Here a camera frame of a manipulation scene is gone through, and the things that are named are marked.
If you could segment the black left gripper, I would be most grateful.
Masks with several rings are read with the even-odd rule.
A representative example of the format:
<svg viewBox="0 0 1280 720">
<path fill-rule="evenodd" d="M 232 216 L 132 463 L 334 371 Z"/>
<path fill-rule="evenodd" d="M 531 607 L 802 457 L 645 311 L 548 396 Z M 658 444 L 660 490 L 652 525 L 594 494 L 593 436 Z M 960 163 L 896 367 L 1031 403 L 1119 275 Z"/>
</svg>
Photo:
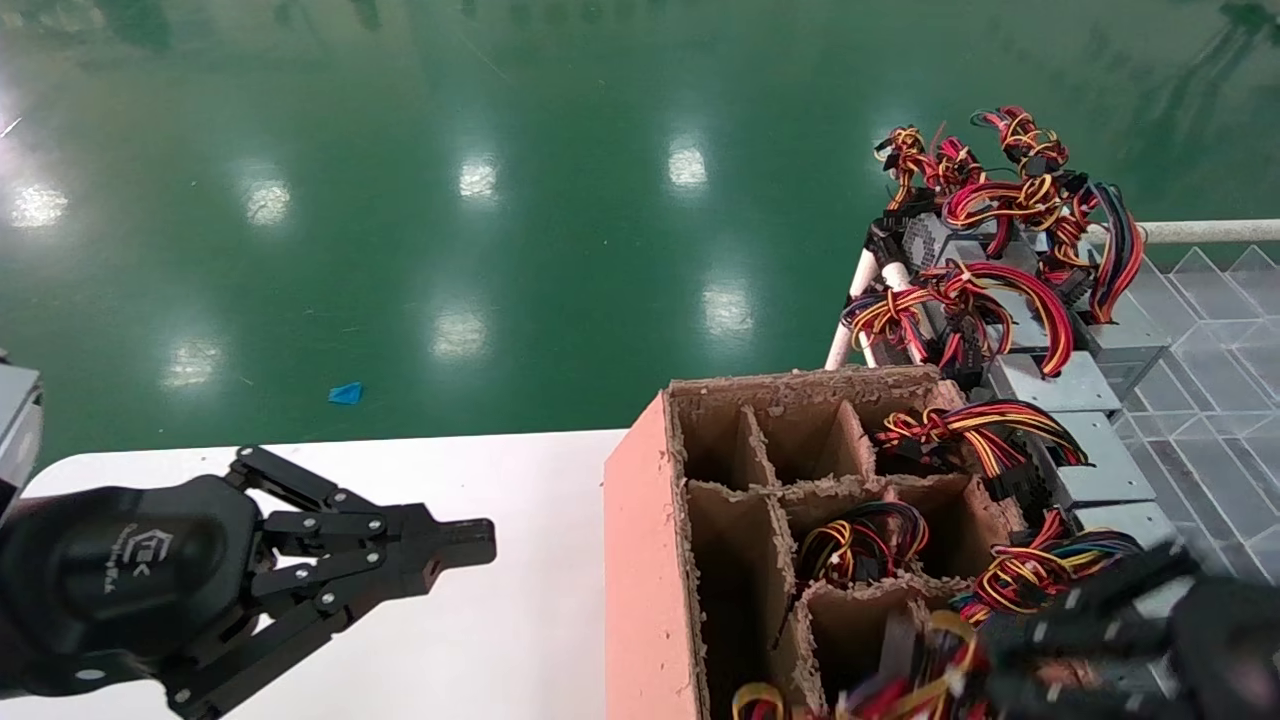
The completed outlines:
<svg viewBox="0 0 1280 720">
<path fill-rule="evenodd" d="M 3 697 L 150 679 L 246 638 L 261 516 L 211 475 L 19 501 L 3 524 Z"/>
</svg>

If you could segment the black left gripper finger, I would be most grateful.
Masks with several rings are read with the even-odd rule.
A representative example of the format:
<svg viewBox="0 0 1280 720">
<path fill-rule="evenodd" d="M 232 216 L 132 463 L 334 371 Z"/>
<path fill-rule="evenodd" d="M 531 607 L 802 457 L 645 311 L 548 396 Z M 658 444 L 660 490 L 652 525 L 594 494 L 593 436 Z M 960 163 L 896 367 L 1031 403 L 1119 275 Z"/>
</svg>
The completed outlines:
<svg viewBox="0 0 1280 720">
<path fill-rule="evenodd" d="M 492 520 L 435 519 L 424 503 L 378 505 L 259 446 L 244 446 L 225 474 L 242 493 L 285 503 L 262 523 L 266 542 L 285 556 L 324 556 L 404 544 L 425 556 L 494 556 Z"/>
<path fill-rule="evenodd" d="M 168 673 L 169 707 L 183 719 L 221 719 L 381 603 L 428 594 L 444 570 L 495 556 L 492 546 L 442 552 L 388 544 L 260 573 L 244 603 L 251 618 L 271 623 L 206 664 Z"/>
</svg>

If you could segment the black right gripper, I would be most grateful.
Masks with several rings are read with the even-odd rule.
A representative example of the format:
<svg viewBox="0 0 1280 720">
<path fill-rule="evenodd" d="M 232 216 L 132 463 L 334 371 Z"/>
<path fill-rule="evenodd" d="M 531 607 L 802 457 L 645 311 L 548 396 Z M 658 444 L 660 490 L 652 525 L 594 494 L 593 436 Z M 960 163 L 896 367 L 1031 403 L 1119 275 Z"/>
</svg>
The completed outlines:
<svg viewBox="0 0 1280 720">
<path fill-rule="evenodd" d="M 1277 587 L 1202 577 L 1165 619 L 1135 602 L 1184 578 L 1199 561 L 1184 544 L 1120 559 L 1056 598 L 1030 621 L 1030 650 L 986 643 L 993 719 L 1189 719 L 1190 707 L 1155 691 L 1080 678 L 1085 662 L 1034 651 L 1166 651 L 1194 719 L 1279 717 Z"/>
</svg>

